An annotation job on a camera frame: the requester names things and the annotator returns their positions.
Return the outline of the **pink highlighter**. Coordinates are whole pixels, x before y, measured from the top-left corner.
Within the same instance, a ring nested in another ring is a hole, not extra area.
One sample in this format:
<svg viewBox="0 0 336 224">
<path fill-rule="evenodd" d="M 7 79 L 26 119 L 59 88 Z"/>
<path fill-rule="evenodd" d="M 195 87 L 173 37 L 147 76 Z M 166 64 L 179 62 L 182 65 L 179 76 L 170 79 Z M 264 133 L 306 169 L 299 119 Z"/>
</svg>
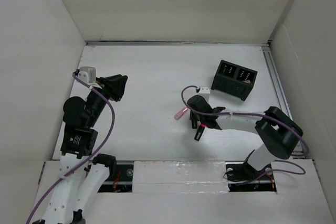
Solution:
<svg viewBox="0 0 336 224">
<path fill-rule="evenodd" d="M 187 111 L 188 111 L 187 107 L 182 108 L 174 115 L 174 119 L 178 121 Z"/>
</svg>

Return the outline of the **red cap black highlighter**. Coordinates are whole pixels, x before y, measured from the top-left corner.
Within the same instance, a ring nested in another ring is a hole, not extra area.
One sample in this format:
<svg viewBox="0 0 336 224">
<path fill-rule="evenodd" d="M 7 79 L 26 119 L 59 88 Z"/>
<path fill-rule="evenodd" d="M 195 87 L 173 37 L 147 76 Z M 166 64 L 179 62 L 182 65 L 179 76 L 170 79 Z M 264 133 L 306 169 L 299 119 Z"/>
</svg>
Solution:
<svg viewBox="0 0 336 224">
<path fill-rule="evenodd" d="M 205 129 L 206 129 L 206 125 L 200 124 L 197 128 L 194 140 L 199 141 L 201 139 Z"/>
</svg>

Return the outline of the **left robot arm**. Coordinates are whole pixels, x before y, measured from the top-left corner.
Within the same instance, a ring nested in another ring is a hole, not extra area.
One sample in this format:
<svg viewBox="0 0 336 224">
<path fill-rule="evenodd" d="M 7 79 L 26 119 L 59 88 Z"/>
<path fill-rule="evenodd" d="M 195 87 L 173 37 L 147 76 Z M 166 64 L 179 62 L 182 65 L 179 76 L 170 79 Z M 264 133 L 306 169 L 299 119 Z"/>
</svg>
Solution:
<svg viewBox="0 0 336 224">
<path fill-rule="evenodd" d="M 118 74 L 94 78 L 89 83 L 81 80 L 81 75 L 81 71 L 73 73 L 74 79 L 90 92 L 86 99 L 71 97 L 64 103 L 59 178 L 45 192 L 51 194 L 51 199 L 37 223 L 85 223 L 100 187 L 117 175 L 116 158 L 98 152 L 107 140 L 94 146 L 98 132 L 93 127 L 105 106 L 121 100 L 128 77 Z"/>
</svg>

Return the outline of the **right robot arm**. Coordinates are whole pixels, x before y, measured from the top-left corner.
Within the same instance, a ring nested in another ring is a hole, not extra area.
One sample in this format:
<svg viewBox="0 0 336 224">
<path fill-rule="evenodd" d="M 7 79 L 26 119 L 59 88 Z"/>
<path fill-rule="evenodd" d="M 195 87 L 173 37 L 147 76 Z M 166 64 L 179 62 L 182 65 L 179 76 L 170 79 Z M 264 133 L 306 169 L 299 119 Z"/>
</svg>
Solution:
<svg viewBox="0 0 336 224">
<path fill-rule="evenodd" d="M 186 104 L 192 109 L 197 141 L 203 127 L 249 132 L 262 140 L 263 144 L 249 153 L 242 164 L 225 172 L 224 177 L 232 182 L 257 180 L 271 162 L 288 160 L 303 136 L 302 129 L 276 106 L 269 107 L 263 114 L 234 112 L 225 107 L 212 108 L 201 95 L 189 98 Z"/>
</svg>

